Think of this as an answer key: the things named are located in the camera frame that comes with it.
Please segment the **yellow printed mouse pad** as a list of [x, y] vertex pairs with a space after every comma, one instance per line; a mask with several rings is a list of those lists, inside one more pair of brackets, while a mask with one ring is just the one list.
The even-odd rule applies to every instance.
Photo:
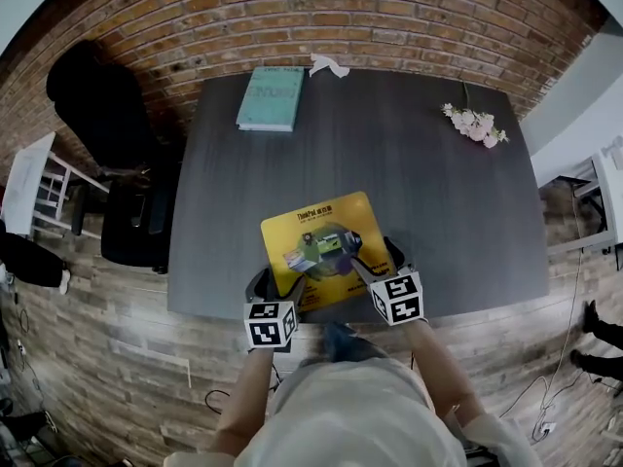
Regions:
[[264, 220], [261, 231], [280, 295], [306, 279], [302, 311], [324, 308], [366, 290], [350, 263], [394, 272], [367, 195], [356, 192]]

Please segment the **teal book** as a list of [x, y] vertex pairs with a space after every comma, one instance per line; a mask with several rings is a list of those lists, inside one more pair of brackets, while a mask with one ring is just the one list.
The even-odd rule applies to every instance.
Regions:
[[256, 67], [238, 110], [238, 128], [292, 132], [304, 73], [303, 67]]

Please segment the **person's jeans leg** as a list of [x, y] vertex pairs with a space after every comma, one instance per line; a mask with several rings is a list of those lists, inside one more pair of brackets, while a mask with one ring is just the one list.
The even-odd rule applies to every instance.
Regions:
[[323, 347], [331, 363], [363, 362], [388, 357], [376, 345], [359, 337], [351, 327], [335, 322], [324, 326]]

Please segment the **person's white shirt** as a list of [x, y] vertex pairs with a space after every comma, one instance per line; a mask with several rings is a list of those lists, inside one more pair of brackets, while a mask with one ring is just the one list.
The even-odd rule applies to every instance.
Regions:
[[239, 456], [176, 452], [164, 467], [468, 467], [469, 444], [485, 448], [499, 467], [542, 467], [511, 423], [485, 413], [449, 427], [419, 374], [372, 358], [296, 371]]

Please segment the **crumpled white tissue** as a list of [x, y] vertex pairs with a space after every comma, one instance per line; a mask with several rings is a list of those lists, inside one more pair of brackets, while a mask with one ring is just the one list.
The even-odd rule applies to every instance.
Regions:
[[317, 72], [328, 69], [337, 78], [346, 77], [350, 69], [346, 66], [338, 64], [333, 58], [322, 54], [311, 54], [310, 59], [312, 62], [311, 69], [309, 70], [309, 76], [312, 77]]

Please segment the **dark grey table white legs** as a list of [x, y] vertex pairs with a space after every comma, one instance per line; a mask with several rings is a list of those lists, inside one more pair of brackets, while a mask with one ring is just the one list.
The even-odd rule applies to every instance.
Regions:
[[423, 283], [429, 317], [544, 297], [546, 232], [531, 159], [508, 96], [468, 86], [495, 116], [492, 149], [442, 114], [461, 83], [354, 70], [307, 78], [290, 133], [243, 132], [247, 75], [205, 81], [189, 132], [171, 235], [170, 311], [241, 319], [244, 291], [268, 262], [261, 222], [357, 191]]

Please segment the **pink flower sprig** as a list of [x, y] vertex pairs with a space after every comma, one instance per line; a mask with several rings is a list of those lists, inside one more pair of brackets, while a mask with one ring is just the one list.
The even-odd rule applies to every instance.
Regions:
[[458, 108], [450, 102], [441, 105], [442, 114], [450, 121], [454, 129], [470, 140], [492, 149], [499, 143], [508, 143], [504, 129], [495, 126], [495, 116], [486, 112], [477, 112], [470, 108], [470, 94], [465, 82], [461, 83], [465, 106]]

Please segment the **black office chair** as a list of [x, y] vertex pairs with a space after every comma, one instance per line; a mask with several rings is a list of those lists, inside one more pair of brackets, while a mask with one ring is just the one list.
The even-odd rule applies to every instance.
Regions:
[[93, 184], [77, 189], [73, 234], [83, 233], [87, 215], [98, 214], [104, 259], [167, 273], [183, 149], [157, 138], [134, 75], [100, 62], [96, 44], [83, 40], [52, 66], [46, 92], [102, 172], [103, 197]]

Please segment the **person's right forearm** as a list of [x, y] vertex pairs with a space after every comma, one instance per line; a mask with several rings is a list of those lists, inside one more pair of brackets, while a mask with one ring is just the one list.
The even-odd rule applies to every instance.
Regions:
[[402, 325], [437, 415], [455, 416], [461, 427], [486, 413], [467, 373], [421, 319]]

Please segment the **person's left forearm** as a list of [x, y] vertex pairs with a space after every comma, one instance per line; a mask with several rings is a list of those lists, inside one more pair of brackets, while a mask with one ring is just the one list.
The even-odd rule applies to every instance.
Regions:
[[262, 428], [272, 378], [274, 350], [253, 349], [217, 423], [212, 452], [238, 456]]

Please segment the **small white side table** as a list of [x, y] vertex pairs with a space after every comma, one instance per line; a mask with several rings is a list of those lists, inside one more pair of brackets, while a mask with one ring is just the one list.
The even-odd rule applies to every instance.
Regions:
[[62, 211], [73, 177], [88, 188], [109, 193], [107, 187], [57, 156], [54, 142], [52, 131], [15, 155], [0, 208], [0, 220], [7, 232], [30, 236], [38, 231], [61, 236], [61, 230], [71, 231], [71, 224], [62, 220]]

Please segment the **white desk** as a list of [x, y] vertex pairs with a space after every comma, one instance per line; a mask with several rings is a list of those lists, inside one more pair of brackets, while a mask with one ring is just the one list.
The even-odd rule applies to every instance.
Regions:
[[591, 198], [600, 192], [602, 204], [597, 205], [604, 228], [600, 232], [576, 240], [550, 246], [548, 255], [574, 250], [616, 248], [623, 246], [623, 136], [616, 136], [590, 159], [596, 178], [573, 192], [575, 198]]

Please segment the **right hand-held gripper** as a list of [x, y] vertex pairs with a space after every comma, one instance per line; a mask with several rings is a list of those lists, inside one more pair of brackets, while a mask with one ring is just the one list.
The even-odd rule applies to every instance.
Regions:
[[[384, 237], [394, 270], [399, 274], [405, 267], [403, 252], [388, 237]], [[387, 280], [383, 273], [373, 272], [359, 258], [350, 263], [361, 280], [369, 285], [374, 308], [389, 326], [423, 319], [422, 286], [417, 271], [393, 276]]]

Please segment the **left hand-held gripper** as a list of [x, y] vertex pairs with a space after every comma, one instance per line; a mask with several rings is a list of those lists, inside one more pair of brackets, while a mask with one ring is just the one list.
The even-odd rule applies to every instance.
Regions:
[[299, 276], [285, 296], [275, 299], [275, 279], [270, 268], [260, 270], [248, 283], [244, 307], [244, 328], [252, 349], [284, 349], [298, 328], [296, 309], [299, 309], [307, 288], [307, 278]]

